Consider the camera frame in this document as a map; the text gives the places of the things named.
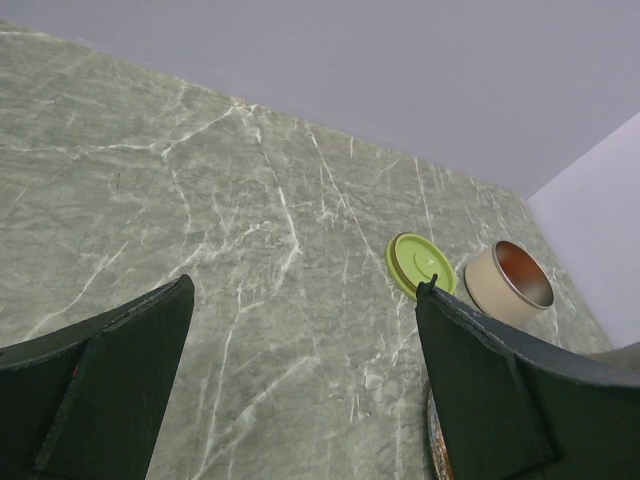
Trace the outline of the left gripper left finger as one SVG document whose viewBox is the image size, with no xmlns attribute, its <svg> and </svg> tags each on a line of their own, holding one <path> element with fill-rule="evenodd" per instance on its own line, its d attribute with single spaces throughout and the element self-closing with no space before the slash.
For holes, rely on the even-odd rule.
<svg viewBox="0 0 640 480">
<path fill-rule="evenodd" d="M 193 310 L 182 275 L 2 348 L 2 478 L 145 478 Z"/>
</svg>

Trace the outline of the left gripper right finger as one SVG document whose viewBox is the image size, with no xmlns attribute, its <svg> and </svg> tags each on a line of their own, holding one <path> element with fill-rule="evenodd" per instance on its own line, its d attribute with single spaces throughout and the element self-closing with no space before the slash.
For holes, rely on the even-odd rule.
<svg viewBox="0 0 640 480">
<path fill-rule="evenodd" d="M 420 283 L 416 321 L 456 479 L 636 479 L 639 373 Z"/>
</svg>

